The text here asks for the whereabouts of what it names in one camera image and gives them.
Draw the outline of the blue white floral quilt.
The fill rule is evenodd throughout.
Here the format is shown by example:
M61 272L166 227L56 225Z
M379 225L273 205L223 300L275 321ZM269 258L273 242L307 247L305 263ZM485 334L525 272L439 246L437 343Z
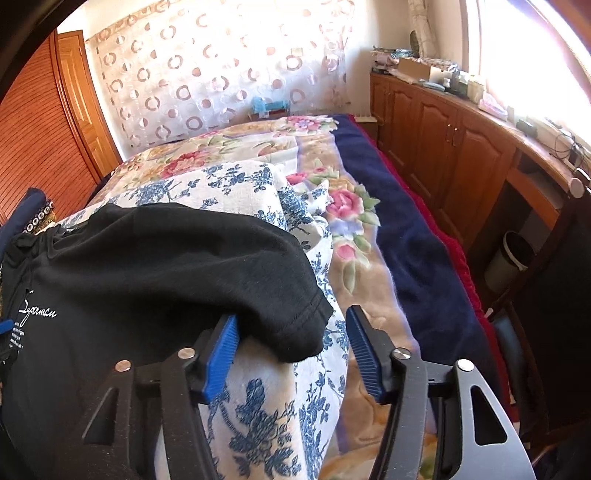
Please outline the blue white floral quilt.
M179 203L256 216L297 238L334 313L322 351L293 365L280 363L254 340L240 345L221 394L201 407L206 439L222 479L318 478L345 396L349 340L332 287L332 234L325 220L329 183L290 184L288 164L222 162L170 178L125 187L110 180L71 228L101 206Z

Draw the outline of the cardboard box on cabinet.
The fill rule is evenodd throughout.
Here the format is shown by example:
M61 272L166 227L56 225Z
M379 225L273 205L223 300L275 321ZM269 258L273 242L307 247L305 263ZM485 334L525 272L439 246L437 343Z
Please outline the cardboard box on cabinet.
M401 58L398 63L399 74L414 80L424 80L442 84L444 74L438 67L422 63L414 58Z

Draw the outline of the wooden wardrobe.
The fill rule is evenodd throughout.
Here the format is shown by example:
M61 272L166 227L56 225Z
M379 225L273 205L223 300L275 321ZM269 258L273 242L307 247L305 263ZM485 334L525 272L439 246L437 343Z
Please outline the wooden wardrobe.
M83 33L52 32L1 102L1 220L40 189L58 218L121 164L93 85Z

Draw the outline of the blue toy on sill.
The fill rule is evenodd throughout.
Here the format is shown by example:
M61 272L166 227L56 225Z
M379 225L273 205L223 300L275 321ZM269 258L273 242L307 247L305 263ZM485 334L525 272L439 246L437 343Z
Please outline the blue toy on sill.
M288 114L290 114L290 102L287 100L267 101L262 97L254 97L249 117L252 120L276 119Z

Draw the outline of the long wooden cabinet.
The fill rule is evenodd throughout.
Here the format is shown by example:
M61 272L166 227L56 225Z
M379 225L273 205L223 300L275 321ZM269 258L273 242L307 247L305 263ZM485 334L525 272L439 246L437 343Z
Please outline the long wooden cabinet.
M516 127L451 94L377 73L370 113L379 148L465 250L493 239L483 230L496 207L503 230L526 210L555 226L572 174Z

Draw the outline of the black t-shirt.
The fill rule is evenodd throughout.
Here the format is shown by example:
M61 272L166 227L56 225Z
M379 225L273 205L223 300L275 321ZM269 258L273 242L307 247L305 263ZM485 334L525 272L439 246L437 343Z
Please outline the black t-shirt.
M13 237L2 257L2 421L40 479L120 360L143 366L224 315L283 362L322 351L332 305L300 243L249 215L108 204L72 229Z

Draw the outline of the patterned folded garment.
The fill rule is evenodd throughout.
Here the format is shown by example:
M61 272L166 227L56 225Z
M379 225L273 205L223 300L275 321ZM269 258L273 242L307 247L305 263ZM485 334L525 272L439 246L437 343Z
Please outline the patterned folded garment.
M48 227L55 224L56 215L54 212L54 203L48 200L46 204L32 217L27 223L23 232L27 234L39 234Z

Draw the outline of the pink rose floral blanket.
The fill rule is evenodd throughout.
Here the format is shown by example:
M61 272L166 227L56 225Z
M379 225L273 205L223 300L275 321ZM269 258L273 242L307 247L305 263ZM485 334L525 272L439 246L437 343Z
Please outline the pink rose floral blanket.
M386 331L394 343L416 349L417 341L377 245L385 223L382 201L369 192L367 181L356 181L346 172L344 147L337 141L344 130L344 123L328 116L239 124L147 149L117 167L110 180L131 187L217 163L257 160L290 165L290 184L317 186L328 181L332 202L324 217L332 234L329 285L342 315L345 318L346 308L358 304L370 323ZM318 478L367 477L388 415L388 408L363 387L358 364L349 351L345 396Z

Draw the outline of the white trash bin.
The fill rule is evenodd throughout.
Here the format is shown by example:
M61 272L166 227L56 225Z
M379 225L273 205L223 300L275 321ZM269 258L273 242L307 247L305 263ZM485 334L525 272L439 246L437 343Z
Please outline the white trash bin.
M519 233L507 231L485 270L485 284L494 293L506 291L512 281L528 269L535 257L530 243Z

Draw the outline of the navy folded garment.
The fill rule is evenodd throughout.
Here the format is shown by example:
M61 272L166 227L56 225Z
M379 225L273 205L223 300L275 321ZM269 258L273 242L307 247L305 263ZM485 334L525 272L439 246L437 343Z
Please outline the navy folded garment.
M0 253L4 251L10 240L21 234L47 205L45 193L38 188L29 188L18 203L14 212L8 217L0 232Z

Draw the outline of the sheer circle pattern curtain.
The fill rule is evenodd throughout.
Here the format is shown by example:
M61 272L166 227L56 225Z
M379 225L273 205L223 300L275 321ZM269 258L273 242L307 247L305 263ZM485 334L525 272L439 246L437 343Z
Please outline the sheer circle pattern curtain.
M88 41L125 156L242 123L256 101L294 113L348 102L352 1L154 1Z

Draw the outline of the window with wooden frame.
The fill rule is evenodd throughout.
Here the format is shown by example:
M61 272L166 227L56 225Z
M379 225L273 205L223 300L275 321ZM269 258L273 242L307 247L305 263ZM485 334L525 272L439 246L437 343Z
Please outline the window with wooden frame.
M503 106L590 139L590 53L547 1L466 1L468 70Z

